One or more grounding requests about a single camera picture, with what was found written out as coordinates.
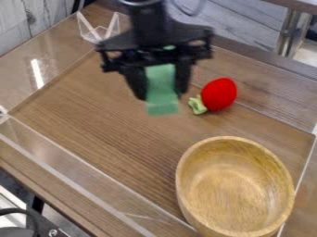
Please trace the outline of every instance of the green object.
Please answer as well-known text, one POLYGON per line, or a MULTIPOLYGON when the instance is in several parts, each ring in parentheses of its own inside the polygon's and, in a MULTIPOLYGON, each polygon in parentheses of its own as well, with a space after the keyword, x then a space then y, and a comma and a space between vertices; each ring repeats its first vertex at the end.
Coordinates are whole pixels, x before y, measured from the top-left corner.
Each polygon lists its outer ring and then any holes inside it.
POLYGON ((190 99, 188 105, 190 105, 190 107, 192 109, 194 115, 202 115, 202 114, 204 114, 208 111, 208 109, 203 105, 200 94, 196 95, 195 98, 190 99))
POLYGON ((164 64, 147 67, 148 80, 145 107, 149 116, 161 116, 178 112, 178 96, 175 94, 175 66, 164 64))

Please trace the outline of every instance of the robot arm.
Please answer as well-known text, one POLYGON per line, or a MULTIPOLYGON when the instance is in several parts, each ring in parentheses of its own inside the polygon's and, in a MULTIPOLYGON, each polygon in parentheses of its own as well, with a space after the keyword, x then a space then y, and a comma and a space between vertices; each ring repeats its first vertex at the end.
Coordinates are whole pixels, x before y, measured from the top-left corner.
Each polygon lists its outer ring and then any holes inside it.
POLYGON ((103 59, 103 71, 117 71, 125 77, 135 96, 145 100, 147 78, 144 68, 175 65, 175 93, 187 92, 191 65, 211 58, 210 27, 175 21, 167 12, 166 0, 120 0, 127 7, 131 30, 96 45, 103 59), (120 52, 111 58, 109 52, 120 52))

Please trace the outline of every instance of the bowl rim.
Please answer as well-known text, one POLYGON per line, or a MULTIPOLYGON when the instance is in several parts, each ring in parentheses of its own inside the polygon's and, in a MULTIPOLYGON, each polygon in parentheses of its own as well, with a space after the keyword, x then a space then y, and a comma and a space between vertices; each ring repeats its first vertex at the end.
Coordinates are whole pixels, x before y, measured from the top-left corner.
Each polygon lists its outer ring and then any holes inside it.
POLYGON ((191 217, 195 219, 195 221, 198 221, 199 224, 203 225, 207 229, 220 233, 222 235, 224 235, 227 237, 228 236, 230 237, 240 237, 240 236, 259 237, 259 236, 266 236, 270 233, 274 233, 278 230, 278 228, 282 226, 285 221, 287 220, 289 216, 291 215, 291 210, 293 210, 293 206, 294 206, 294 198, 295 198, 295 196, 294 196, 294 186, 293 186, 293 181, 291 181, 291 174, 290 174, 289 170, 286 169, 282 161, 277 157, 277 155, 266 147, 263 147, 260 144, 252 142, 248 139, 244 139, 244 138, 236 137, 236 136, 211 137, 211 138, 207 138, 203 141, 198 142, 196 144, 194 144, 188 148, 188 150, 186 151, 186 153, 180 157, 178 165, 176 165, 176 170, 175 170, 175 193, 176 193, 178 203, 179 204, 182 203, 182 206, 186 208, 187 213, 191 215, 191 217), (210 143, 210 142, 215 142, 215 141, 222 141, 222 140, 239 141, 239 142, 243 142, 243 143, 248 143, 248 144, 254 145, 256 148, 259 148, 259 150, 269 155, 269 157, 274 160, 274 162, 279 166, 279 168, 282 170, 282 173, 283 173, 283 176, 285 176, 285 180, 287 182, 289 198, 287 198, 287 204, 285 206, 283 212, 281 213, 279 218, 275 220, 275 222, 271 225, 269 225, 267 227, 259 229, 258 231, 228 231, 228 230, 223 230, 220 228, 211 228, 208 225, 202 223, 199 217, 196 217, 191 213, 191 211, 188 210, 190 205, 188 205, 187 199, 184 198, 183 190, 180 189, 179 172, 180 172, 180 170, 184 166, 184 163, 187 162, 187 159, 190 157, 191 152, 198 147, 200 147, 203 144, 210 143))

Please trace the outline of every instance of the red object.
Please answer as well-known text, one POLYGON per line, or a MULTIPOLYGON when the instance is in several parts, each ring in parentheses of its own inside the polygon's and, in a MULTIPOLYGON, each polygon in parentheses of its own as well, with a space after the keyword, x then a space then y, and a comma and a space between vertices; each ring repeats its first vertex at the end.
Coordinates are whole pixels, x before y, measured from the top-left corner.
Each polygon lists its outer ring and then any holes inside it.
POLYGON ((238 88, 231 79, 220 78, 206 85, 200 95, 206 108, 216 111, 232 105, 238 96, 238 88))

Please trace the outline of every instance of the wooden bowl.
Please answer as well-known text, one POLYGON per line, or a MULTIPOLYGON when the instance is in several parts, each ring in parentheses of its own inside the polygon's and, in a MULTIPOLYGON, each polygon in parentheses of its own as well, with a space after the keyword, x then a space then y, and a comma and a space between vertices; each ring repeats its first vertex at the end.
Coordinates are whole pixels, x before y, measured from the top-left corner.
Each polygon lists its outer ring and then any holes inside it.
POLYGON ((182 213, 203 236, 269 237, 291 213, 291 176, 277 156, 238 137, 184 153, 175 174, 182 213))

